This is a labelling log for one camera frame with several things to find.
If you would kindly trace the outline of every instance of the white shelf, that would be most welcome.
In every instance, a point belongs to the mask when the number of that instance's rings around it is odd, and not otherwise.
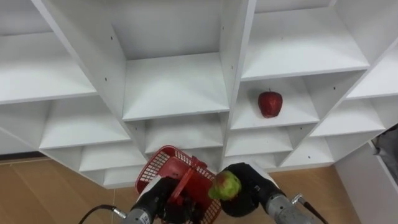
[[[128,62],[123,120],[228,111],[219,53]]]
[[[0,1],[0,36],[50,32],[51,28],[29,0]]]
[[[255,14],[243,80],[368,68],[332,7]]]
[[[293,150],[285,128],[233,131],[228,138],[225,156],[263,154]]]
[[[302,166],[309,164],[332,164],[333,156],[330,153],[329,146],[325,138],[310,138],[298,147],[291,155],[280,165]]]
[[[133,143],[109,143],[84,147],[79,171],[138,166],[146,163],[146,159]]]
[[[134,186],[144,166],[131,166],[105,170],[103,185],[107,189]]]
[[[222,147],[208,149],[183,150],[189,156],[196,156],[200,161],[207,164],[207,169],[213,173],[218,172],[219,164],[222,157]]]
[[[62,149],[39,149],[42,154],[61,163],[76,172],[79,171],[81,161],[81,151],[83,147],[64,147]]]
[[[18,139],[4,133],[1,129],[0,142],[0,155],[33,151],[31,147],[23,144]]]
[[[264,118],[257,103],[259,94],[269,90],[280,93],[283,98],[282,109],[275,118]],[[302,77],[244,82],[239,89],[235,110],[231,129],[265,128],[319,121]]]
[[[289,155],[289,152],[277,152],[269,154],[248,155],[248,156],[229,156],[224,158],[223,169],[231,164],[254,162],[261,169],[276,168]]]
[[[96,95],[54,33],[0,37],[0,104]]]
[[[128,141],[98,96],[53,101],[40,149]]]
[[[358,86],[349,99],[398,95],[398,47],[385,56]]]
[[[384,129],[370,101],[349,100],[342,102],[332,111],[310,136],[364,133]]]
[[[164,145],[179,149],[223,146],[218,115],[199,114],[147,121],[146,153],[158,151]]]
[[[256,13],[328,7],[330,0],[257,0]]]

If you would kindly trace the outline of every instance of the red basket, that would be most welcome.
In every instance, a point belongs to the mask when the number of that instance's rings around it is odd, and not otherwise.
[[[174,146],[163,146],[139,174],[136,181],[138,193],[140,194],[157,175],[180,180],[169,201],[176,200],[184,189],[206,211],[201,224],[211,224],[215,221],[221,211],[221,205],[218,200],[212,200],[208,196],[215,175],[207,169],[204,162],[186,155]]]

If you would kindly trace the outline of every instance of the metal cylinder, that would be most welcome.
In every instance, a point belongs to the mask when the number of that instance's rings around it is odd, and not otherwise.
[[[304,215],[282,194],[271,197],[266,210],[276,224],[315,224],[313,217]]]
[[[127,217],[120,224],[152,224],[153,222],[147,212],[135,208],[128,213]]]

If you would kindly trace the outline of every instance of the red apple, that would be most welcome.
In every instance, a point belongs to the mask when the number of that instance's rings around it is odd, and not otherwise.
[[[274,91],[267,91],[259,95],[259,108],[261,114],[265,118],[273,118],[278,116],[282,109],[282,95]]]

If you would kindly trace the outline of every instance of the basket handle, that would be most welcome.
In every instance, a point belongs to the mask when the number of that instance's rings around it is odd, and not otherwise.
[[[170,196],[168,202],[176,201],[176,199],[180,195],[181,191],[184,189],[184,187],[188,183],[189,179],[191,179],[191,176],[196,171],[197,167],[201,167],[201,168],[206,169],[207,165],[204,162],[200,161],[195,156],[192,156],[192,163],[191,163],[191,166],[190,166],[189,170],[181,178],[181,180],[178,183],[177,187],[174,189],[172,195]]]

